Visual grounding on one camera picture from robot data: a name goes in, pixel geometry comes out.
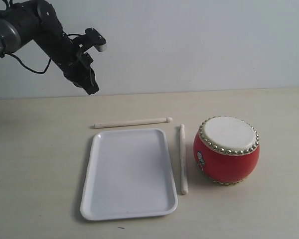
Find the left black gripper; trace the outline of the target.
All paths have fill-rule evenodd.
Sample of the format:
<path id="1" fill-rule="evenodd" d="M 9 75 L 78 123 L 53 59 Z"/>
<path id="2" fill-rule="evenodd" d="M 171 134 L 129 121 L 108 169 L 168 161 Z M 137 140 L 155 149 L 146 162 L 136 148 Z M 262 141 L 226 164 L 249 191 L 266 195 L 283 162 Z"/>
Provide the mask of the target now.
<path id="1" fill-rule="evenodd" d="M 81 35 L 75 34 L 73 39 L 72 36 L 72 34 L 60 36 L 62 54 L 58 66 L 67 80 L 78 88 L 84 88 L 88 95 L 93 95 L 99 91 L 95 72 L 91 68 L 93 60 L 88 53 L 82 52 L 80 47 L 72 41 Z"/>

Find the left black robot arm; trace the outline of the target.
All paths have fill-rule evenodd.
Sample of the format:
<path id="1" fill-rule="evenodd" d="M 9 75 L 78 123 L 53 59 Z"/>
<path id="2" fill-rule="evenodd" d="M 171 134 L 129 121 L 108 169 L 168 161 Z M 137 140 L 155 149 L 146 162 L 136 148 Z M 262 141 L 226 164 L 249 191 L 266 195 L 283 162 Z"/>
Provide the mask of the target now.
<path id="1" fill-rule="evenodd" d="M 9 55 L 18 60 L 15 52 L 34 41 L 73 85 L 88 95 L 99 91 L 93 59 L 87 52 L 92 47 L 105 50 L 106 40 L 96 29 L 67 34 L 53 5 L 45 0 L 4 3 L 6 8 L 0 10 L 0 58 Z"/>

